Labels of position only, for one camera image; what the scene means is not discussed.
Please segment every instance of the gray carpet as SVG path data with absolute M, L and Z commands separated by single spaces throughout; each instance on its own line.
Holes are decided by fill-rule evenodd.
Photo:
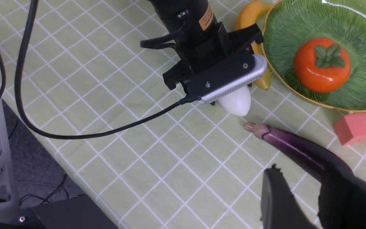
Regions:
M 17 117 L 5 103 L 4 113 L 6 128 L 8 134 L 10 134 L 14 129 Z M 9 139 L 9 145 L 19 197 L 33 194 L 46 198 L 60 184 L 65 171 L 20 120 L 15 132 Z M 64 188 L 70 197 L 84 194 L 70 177 L 67 178 Z M 65 198 L 65 192 L 60 190 L 49 200 L 57 201 Z M 22 207 L 32 207 L 40 203 L 41 200 L 39 199 L 27 197 L 24 199 Z

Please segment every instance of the banana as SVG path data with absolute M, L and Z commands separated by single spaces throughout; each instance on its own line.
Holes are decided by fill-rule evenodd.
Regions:
M 264 3 L 260 0 L 254 0 L 253 2 L 249 3 L 238 15 L 237 21 L 235 23 L 235 30 L 243 29 L 255 24 L 257 20 L 263 17 L 272 7 L 273 4 Z M 253 43 L 251 47 L 254 53 L 262 54 L 260 45 Z M 268 90 L 270 87 L 269 70 L 266 70 L 266 73 L 263 75 L 263 77 L 253 82 L 253 84 L 262 88 L 263 90 Z

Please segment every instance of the red sponge block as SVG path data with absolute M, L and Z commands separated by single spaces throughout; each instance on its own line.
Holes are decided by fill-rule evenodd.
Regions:
M 351 145 L 366 140 L 366 113 L 344 116 L 334 125 L 341 145 Z

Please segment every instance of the eggplant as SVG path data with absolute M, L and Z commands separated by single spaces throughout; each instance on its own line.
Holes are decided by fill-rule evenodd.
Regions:
M 281 151 L 320 183 L 327 166 L 353 175 L 346 162 L 333 152 L 299 135 L 264 123 L 245 123 L 244 129 Z

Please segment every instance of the checkered tablecloth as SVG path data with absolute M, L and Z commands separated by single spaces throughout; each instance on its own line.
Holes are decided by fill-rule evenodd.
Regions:
M 244 0 L 210 0 L 229 30 Z M 0 49 L 16 110 L 13 78 L 29 0 L 0 0 Z M 39 128 L 57 134 L 110 130 L 183 97 L 161 74 L 178 58 L 139 41 L 167 31 L 147 0 L 39 1 L 22 94 Z M 320 184 L 276 149 L 244 131 L 245 120 L 291 130 L 343 158 L 366 180 L 366 142 L 342 147 L 333 124 L 343 114 L 307 103 L 273 77 L 252 88 L 243 119 L 219 105 L 186 104 L 117 135 L 62 141 L 36 136 L 120 228 L 261 228 L 261 175 L 277 163 L 309 219 Z

